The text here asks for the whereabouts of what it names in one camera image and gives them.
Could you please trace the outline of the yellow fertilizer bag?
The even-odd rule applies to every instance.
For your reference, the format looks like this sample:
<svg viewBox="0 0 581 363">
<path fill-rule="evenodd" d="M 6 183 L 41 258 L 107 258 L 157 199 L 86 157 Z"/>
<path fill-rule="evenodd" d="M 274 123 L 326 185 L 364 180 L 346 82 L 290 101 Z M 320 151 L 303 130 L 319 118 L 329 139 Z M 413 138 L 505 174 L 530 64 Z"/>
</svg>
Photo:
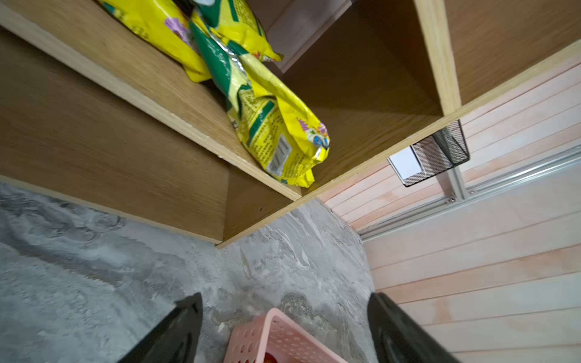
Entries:
<svg viewBox="0 0 581 363">
<path fill-rule="evenodd" d="M 267 66 L 281 61 L 246 1 L 197 3 L 190 29 L 238 140 L 277 181 L 308 188 L 329 154 L 325 125 Z"/>
<path fill-rule="evenodd" d="M 211 78 L 187 20 L 174 2 L 110 0 L 99 4 L 134 34 L 179 62 L 191 81 L 202 83 Z"/>
</svg>

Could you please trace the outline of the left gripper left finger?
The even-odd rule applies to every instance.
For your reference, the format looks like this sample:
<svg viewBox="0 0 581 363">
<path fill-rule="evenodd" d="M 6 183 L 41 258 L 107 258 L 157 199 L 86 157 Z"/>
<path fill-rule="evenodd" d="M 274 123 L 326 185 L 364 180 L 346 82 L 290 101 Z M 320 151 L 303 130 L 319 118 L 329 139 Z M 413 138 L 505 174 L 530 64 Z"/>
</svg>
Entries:
<svg viewBox="0 0 581 363">
<path fill-rule="evenodd" d="M 176 307 L 119 363 L 193 362 L 203 323 L 200 292 L 176 302 Z"/>
</svg>

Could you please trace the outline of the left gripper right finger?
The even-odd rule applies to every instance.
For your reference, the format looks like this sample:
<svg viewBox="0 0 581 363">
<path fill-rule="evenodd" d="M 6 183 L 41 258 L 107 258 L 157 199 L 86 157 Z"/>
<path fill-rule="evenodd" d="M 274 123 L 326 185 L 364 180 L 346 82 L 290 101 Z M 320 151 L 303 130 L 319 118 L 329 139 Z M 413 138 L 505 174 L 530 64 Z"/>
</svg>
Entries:
<svg viewBox="0 0 581 363">
<path fill-rule="evenodd" d="M 458 363 L 457 358 L 386 294 L 370 295 L 367 314 L 376 356 L 380 363 Z"/>
</svg>

